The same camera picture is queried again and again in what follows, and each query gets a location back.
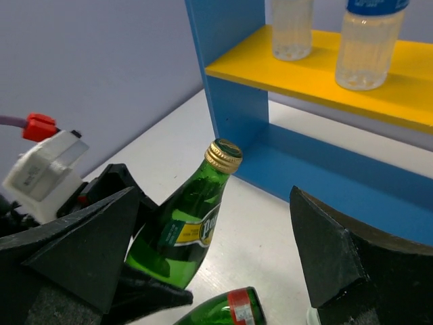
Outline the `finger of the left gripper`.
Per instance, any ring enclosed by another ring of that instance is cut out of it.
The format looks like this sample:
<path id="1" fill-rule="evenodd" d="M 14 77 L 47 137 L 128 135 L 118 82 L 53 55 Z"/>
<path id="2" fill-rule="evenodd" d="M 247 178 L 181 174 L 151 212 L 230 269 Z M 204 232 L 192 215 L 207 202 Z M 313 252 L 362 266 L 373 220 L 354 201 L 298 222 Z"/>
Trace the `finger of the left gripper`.
<path id="1" fill-rule="evenodd" d="M 101 323 L 128 324 L 158 311 L 192 303 L 192 292 L 159 281 L 124 264 L 112 306 Z"/>

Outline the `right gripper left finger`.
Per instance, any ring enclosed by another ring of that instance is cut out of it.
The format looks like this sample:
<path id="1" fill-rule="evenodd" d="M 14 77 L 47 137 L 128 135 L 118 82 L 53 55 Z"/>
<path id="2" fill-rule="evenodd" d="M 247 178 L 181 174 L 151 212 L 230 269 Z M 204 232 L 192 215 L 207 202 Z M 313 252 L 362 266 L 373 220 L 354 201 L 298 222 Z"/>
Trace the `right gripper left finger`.
<path id="1" fill-rule="evenodd" d="M 139 206 L 134 188 L 1 238 L 2 324 L 100 324 Z"/>

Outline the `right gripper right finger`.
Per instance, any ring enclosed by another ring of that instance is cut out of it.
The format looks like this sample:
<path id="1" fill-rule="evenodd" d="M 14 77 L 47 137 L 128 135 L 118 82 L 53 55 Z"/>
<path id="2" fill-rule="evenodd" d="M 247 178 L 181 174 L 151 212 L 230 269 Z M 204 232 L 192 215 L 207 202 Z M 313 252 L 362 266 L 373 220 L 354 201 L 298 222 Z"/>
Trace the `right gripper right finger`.
<path id="1" fill-rule="evenodd" d="M 290 215 L 309 323 L 432 323 L 431 246 L 358 221 L 296 186 Z"/>

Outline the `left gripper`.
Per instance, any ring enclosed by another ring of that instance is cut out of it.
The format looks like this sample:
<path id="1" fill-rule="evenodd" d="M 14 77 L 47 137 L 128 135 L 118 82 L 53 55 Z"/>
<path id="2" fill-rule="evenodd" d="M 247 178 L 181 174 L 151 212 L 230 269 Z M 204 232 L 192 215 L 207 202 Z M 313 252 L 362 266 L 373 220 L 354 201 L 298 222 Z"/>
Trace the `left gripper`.
<path id="1" fill-rule="evenodd" d="M 109 164 L 99 177 L 85 182 L 58 209 L 55 218 L 64 217 L 96 203 L 128 187 L 134 187 L 139 195 L 139 208 L 132 236 L 135 237 L 143 227 L 147 217 L 158 205 L 145 194 L 133 179 L 125 164 Z M 21 204 L 9 202 L 1 197 L 1 236 L 17 234 L 41 225 L 32 215 L 21 214 L 16 209 Z"/>

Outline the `green glass bottle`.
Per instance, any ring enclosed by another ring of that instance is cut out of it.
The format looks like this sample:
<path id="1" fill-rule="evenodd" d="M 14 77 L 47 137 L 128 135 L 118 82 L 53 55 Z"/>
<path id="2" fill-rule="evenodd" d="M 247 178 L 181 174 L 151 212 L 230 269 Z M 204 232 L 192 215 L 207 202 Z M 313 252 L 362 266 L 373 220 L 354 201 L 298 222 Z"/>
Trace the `green glass bottle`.
<path id="1" fill-rule="evenodd" d="M 141 227 L 128 251 L 127 264 L 186 288 L 208 252 L 225 186 L 242 159 L 234 143 L 215 139 L 192 176 Z"/>
<path id="2" fill-rule="evenodd" d="M 215 296 L 192 309 L 176 325 L 266 325 L 257 291 L 253 286 Z"/>

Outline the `green glass bottle front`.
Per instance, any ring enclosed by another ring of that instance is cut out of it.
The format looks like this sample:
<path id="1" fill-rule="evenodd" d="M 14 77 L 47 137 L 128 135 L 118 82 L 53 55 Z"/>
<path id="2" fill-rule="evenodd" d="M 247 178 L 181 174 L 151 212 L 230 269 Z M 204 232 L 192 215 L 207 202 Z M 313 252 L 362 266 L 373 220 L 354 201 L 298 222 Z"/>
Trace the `green glass bottle front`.
<path id="1" fill-rule="evenodd" d="M 257 291 L 253 286 L 215 296 L 192 309 L 176 325 L 266 325 Z"/>

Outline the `Pocari Sweat bottle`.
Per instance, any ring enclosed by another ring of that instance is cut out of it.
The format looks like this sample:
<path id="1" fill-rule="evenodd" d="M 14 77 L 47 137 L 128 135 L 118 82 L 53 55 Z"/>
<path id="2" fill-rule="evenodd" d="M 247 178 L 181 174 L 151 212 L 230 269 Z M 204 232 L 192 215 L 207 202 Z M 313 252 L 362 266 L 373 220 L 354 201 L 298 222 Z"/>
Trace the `Pocari Sweat bottle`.
<path id="1" fill-rule="evenodd" d="M 295 61 L 312 49 L 313 0 L 273 0 L 272 50 L 278 60 Z"/>
<path id="2" fill-rule="evenodd" d="M 409 0 L 347 2 L 335 78 L 339 86 L 367 91 L 383 85 Z"/>

